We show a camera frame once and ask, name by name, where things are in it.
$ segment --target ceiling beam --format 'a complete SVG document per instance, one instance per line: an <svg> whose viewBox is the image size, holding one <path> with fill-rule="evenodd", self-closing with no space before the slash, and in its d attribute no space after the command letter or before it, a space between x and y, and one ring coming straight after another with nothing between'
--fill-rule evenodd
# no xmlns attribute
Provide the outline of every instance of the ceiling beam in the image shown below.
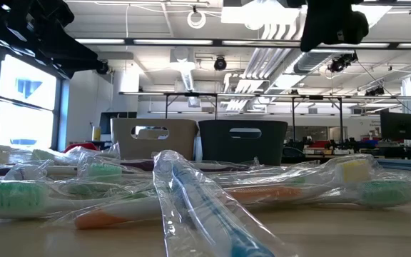
<svg viewBox="0 0 411 257"><path fill-rule="evenodd" d="M143 73L140 74L145 80L149 81L151 85L154 84L153 77L147 72L147 68L137 59L132 52L98 52L98 59L100 60L122 60L125 64L134 63L137 65Z"/></svg>

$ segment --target desk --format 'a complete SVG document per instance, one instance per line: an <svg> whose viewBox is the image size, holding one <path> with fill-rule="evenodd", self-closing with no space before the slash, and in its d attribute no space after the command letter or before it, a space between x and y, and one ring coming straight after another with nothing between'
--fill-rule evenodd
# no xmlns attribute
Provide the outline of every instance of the desk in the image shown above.
<svg viewBox="0 0 411 257"><path fill-rule="evenodd" d="M320 155L320 154L307 154L305 155L304 161L316 161L319 160L321 163L325 163L332 158L343 157L345 155ZM374 158L385 158L384 156L374 156Z"/></svg>
<svg viewBox="0 0 411 257"><path fill-rule="evenodd" d="M411 207L390 211L302 208L257 213L299 257L411 256ZM0 256L165 256L161 221L92 231L0 222Z"/></svg>

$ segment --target air duct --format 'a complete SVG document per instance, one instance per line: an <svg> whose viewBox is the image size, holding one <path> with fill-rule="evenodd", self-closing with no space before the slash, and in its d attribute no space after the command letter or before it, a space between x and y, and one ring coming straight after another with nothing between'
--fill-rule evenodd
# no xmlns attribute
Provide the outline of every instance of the air duct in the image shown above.
<svg viewBox="0 0 411 257"><path fill-rule="evenodd" d="M181 73L186 91L194 91L193 76L191 71L196 68L192 49L184 46L175 47L171 50L171 68Z"/></svg>

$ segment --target plastic packaging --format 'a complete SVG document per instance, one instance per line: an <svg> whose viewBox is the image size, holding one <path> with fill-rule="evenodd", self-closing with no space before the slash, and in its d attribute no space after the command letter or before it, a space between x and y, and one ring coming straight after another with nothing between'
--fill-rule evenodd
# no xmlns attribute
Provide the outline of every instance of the plastic packaging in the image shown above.
<svg viewBox="0 0 411 257"><path fill-rule="evenodd" d="M296 256L179 153L155 157L167 256Z"/></svg>
<svg viewBox="0 0 411 257"><path fill-rule="evenodd" d="M101 226L161 217L161 208L153 183L153 173L134 166L121 165L117 158L99 156L100 152L82 151L74 157L74 166L58 166L56 161L24 161L15 165L0 164L0 187L15 194L0 193L0 198L21 196L17 188L23 183L43 185L48 203L58 199L73 201L73 207L38 213L35 217L54 216L56 225L74 228ZM147 160L131 161L152 165ZM372 156L356 154L334 158L318 165L300 163L290 167L235 165L232 163L188 162L204 170L211 183L218 184L240 204L259 209L301 204L346 203L364 208L389 208L411 205L411 171L383 169ZM8 218L30 218L23 213Z"/></svg>

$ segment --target red object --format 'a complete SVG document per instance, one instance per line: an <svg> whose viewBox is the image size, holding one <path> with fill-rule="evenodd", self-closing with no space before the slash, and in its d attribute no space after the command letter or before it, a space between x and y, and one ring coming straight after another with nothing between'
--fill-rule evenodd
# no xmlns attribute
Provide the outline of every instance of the red object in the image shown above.
<svg viewBox="0 0 411 257"><path fill-rule="evenodd" d="M310 146L308 146L309 148L325 148L326 144L328 144L329 141L328 140L318 140L313 142Z"/></svg>
<svg viewBox="0 0 411 257"><path fill-rule="evenodd" d="M82 146L83 148L86 148L86 149L89 149L89 150L94 150L94 151L98 150L93 143L74 143L74 144L71 144L68 147L66 147L66 149L64 149L63 153L69 152L72 148L74 148L76 146Z"/></svg>

